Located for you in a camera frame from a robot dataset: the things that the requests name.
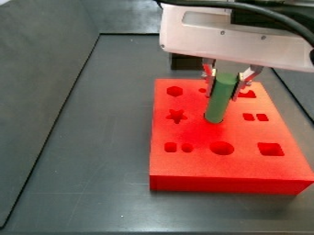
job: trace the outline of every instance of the black surface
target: black surface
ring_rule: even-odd
[[[275,69],[308,117],[314,121],[314,73],[300,73]]]
[[[161,10],[153,0],[81,0],[102,34],[156,34]]]
[[[0,227],[96,40],[78,0],[0,6]]]
[[[314,231],[312,186],[296,197],[149,192],[157,77],[199,72],[171,71],[157,36],[100,37],[2,233]],[[272,73],[259,79],[314,169],[311,122]]]

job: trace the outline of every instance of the black cable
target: black cable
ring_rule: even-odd
[[[168,4],[175,6],[193,6],[193,7],[213,7],[213,8],[228,8],[235,10],[243,10],[247,12],[256,13],[261,16],[265,16],[275,21],[277,21],[280,24],[285,26],[285,28],[295,32],[310,44],[310,46],[314,48],[314,33],[295,20],[285,17],[284,15],[279,14],[277,12],[273,12],[268,9],[264,9],[259,6],[236,3],[236,2],[217,2],[217,1],[197,1],[197,0],[155,0],[159,4]]]

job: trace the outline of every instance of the green block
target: green block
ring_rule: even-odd
[[[229,73],[219,73],[208,105],[204,112],[204,118],[211,123],[219,123],[223,120],[225,109],[231,100],[231,94],[236,85],[236,76]]]

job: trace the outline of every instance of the gray table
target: gray table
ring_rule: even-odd
[[[296,197],[149,192],[153,81],[197,76],[169,70],[157,36],[100,37],[0,233],[314,232],[314,186]],[[314,169],[311,122],[272,72],[259,79]]]

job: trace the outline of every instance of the red foam block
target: red foam block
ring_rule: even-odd
[[[261,84],[219,124],[203,118],[204,88],[203,80],[156,79],[151,190],[299,194],[314,173]]]

